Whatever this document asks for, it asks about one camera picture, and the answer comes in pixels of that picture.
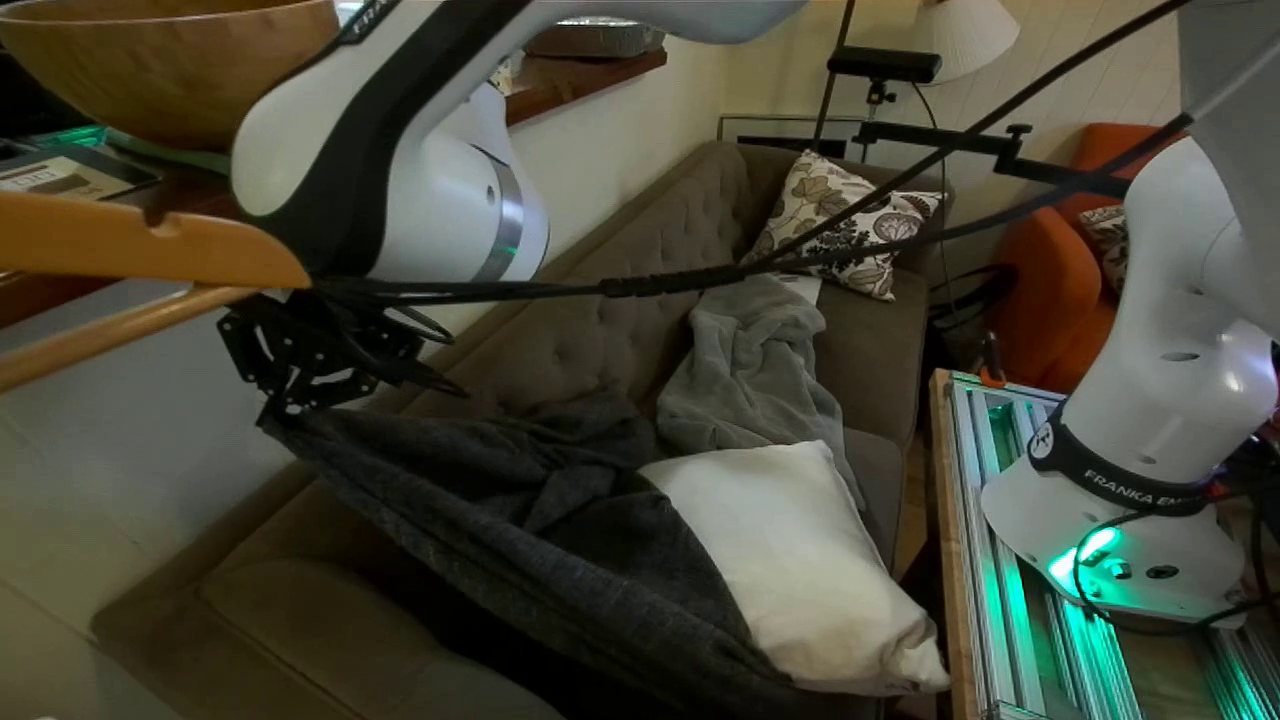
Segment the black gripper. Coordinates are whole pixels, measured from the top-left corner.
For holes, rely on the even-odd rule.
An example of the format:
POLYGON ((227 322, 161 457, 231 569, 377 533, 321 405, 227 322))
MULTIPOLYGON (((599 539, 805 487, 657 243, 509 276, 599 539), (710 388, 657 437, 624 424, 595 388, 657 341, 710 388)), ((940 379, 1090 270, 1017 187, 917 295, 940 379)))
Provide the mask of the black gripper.
POLYGON ((215 331, 241 379, 262 396, 262 421, 353 405, 379 386, 457 396, 457 386, 419 359, 428 341, 446 344, 440 324, 412 329, 379 307, 290 292, 231 306, 215 331))

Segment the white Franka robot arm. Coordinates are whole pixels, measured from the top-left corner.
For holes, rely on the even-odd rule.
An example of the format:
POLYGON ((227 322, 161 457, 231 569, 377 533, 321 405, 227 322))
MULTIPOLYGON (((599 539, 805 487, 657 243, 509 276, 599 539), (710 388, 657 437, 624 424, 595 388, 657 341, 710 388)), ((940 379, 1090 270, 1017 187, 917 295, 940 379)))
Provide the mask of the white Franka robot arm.
MULTIPOLYGON (((325 292, 532 301, 548 226, 492 72, 567 16, 753 40, 805 0, 367 0, 236 130, 236 203, 325 292)), ((991 533, 1099 611, 1219 620, 1245 557, 1208 482, 1270 416, 1280 341, 1280 0, 1163 0, 1185 111, 1107 173, 1131 234, 1121 318, 1027 457, 980 492, 991 533)))

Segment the aluminium rail robot base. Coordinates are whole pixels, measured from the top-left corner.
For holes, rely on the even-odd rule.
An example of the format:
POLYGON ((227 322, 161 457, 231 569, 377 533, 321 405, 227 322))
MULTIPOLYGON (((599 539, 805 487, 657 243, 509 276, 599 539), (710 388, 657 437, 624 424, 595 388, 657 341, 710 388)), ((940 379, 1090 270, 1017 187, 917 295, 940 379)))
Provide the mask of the aluminium rail robot base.
POLYGON ((1052 405, 1052 391, 984 388, 972 372, 927 379, 948 720, 1280 720, 1277 641, 1261 617, 1239 631, 1112 629, 996 543, 980 487, 1052 405))

